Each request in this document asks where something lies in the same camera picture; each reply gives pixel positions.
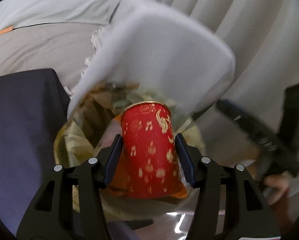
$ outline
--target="cup rim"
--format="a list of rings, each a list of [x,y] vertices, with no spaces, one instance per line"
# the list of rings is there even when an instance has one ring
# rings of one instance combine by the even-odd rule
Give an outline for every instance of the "cup rim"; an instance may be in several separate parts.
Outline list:
[[[149,100],[149,101],[141,101],[141,102],[138,102],[138,103],[134,103],[134,104],[132,104],[132,105],[126,107],[126,108],[124,109],[123,113],[122,113],[122,119],[123,119],[124,114],[125,114],[129,109],[133,108],[134,106],[143,105],[143,104],[158,104],[158,105],[164,106],[164,107],[168,110],[169,114],[171,114],[171,110],[168,108],[168,106],[167,106],[165,103],[163,103],[163,102],[159,102],[159,101],[154,101],[154,100]]]

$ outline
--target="person's hand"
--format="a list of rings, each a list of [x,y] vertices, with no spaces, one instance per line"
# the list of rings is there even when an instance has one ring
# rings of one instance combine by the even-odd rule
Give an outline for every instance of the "person's hand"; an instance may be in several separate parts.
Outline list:
[[[283,174],[267,176],[264,179],[264,184],[276,189],[267,198],[270,206],[277,203],[289,189],[289,180]]]

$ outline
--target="red paper cup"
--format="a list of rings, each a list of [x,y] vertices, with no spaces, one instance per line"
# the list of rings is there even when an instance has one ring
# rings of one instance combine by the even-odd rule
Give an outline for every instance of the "red paper cup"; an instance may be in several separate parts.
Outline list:
[[[127,170],[127,195],[159,198],[182,187],[175,153],[171,113],[159,102],[141,102],[122,117]]]

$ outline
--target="dark blue fabric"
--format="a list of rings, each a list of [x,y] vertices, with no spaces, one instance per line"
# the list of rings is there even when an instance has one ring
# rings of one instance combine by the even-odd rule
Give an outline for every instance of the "dark blue fabric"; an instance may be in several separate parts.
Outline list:
[[[52,69],[0,77],[0,219],[14,235],[54,166],[53,143],[68,103]]]

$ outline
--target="screw head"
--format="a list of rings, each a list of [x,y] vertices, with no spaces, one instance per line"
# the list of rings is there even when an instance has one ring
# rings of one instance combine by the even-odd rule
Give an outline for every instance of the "screw head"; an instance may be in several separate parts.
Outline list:
[[[89,164],[95,164],[95,163],[97,163],[97,162],[98,162],[98,159],[95,158],[95,157],[92,157],[92,158],[90,158],[90,159],[88,160],[88,163],[89,163]]]
[[[203,157],[203,158],[201,158],[201,162],[202,162],[202,163],[205,163],[205,164],[208,164],[208,163],[211,162],[211,159],[208,158],[208,157]]]
[[[63,166],[60,165],[60,164],[58,164],[58,165],[56,165],[56,166],[54,167],[54,171],[61,171],[62,168],[63,168]]]
[[[242,165],[242,164],[237,164],[236,165],[236,168],[239,170],[239,171],[243,171],[245,169],[245,167]]]

